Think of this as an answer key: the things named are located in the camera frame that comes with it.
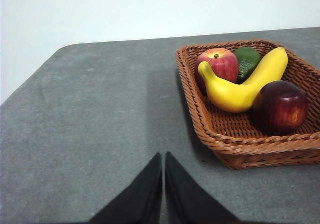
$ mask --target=green avocado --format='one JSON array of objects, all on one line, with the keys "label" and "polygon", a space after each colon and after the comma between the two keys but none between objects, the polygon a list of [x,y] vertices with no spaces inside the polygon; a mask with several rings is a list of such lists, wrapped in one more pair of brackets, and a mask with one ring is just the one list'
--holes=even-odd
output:
[{"label": "green avocado", "polygon": [[234,52],[239,63],[237,83],[243,83],[254,71],[261,60],[259,52],[255,48],[240,47]]}]

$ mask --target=banana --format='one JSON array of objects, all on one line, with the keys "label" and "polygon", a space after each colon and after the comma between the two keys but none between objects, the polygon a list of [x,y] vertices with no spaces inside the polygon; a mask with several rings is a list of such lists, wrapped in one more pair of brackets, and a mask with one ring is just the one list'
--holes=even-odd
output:
[{"label": "banana", "polygon": [[206,61],[199,64],[198,72],[204,80],[210,102],[224,111],[239,113],[252,107],[262,87],[281,79],[287,63],[286,50],[278,47],[261,59],[250,77],[242,84],[219,78]]}]

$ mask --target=woven basket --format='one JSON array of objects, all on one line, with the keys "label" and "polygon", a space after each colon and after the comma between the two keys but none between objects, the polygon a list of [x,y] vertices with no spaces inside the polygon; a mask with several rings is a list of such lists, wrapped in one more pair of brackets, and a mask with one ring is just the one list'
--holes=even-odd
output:
[{"label": "woven basket", "polygon": [[201,142],[232,169],[320,163],[320,71],[289,50],[282,80],[304,91],[309,105],[306,120],[294,133],[268,136],[251,124],[248,112],[222,111],[201,93],[194,75],[197,57],[211,48],[234,51],[241,46],[253,47],[264,56],[281,45],[267,40],[241,40],[188,45],[175,53],[193,127]]}]

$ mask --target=red apple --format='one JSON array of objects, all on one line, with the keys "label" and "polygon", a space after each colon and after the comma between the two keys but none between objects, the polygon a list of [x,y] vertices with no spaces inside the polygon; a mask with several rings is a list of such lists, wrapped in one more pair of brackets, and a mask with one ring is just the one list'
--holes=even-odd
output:
[{"label": "red apple", "polygon": [[202,61],[207,61],[218,77],[236,83],[239,73],[236,55],[225,48],[212,48],[200,54],[195,62],[195,80],[202,93],[206,93],[205,82],[198,73],[198,66]]},{"label": "red apple", "polygon": [[307,95],[294,84],[282,80],[270,82],[253,102],[254,123],[272,135],[294,132],[307,116],[307,101]]}]

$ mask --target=gray table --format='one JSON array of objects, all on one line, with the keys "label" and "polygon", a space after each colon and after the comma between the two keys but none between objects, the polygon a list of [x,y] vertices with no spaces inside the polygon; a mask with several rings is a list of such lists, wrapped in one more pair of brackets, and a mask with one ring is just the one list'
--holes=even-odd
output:
[{"label": "gray table", "polygon": [[[320,69],[320,27],[59,49],[1,106],[1,223],[86,221],[171,151],[242,220],[320,222],[320,165],[230,170],[197,138],[177,72],[184,45],[262,38]],[[168,223],[165,197],[160,223]]]}]

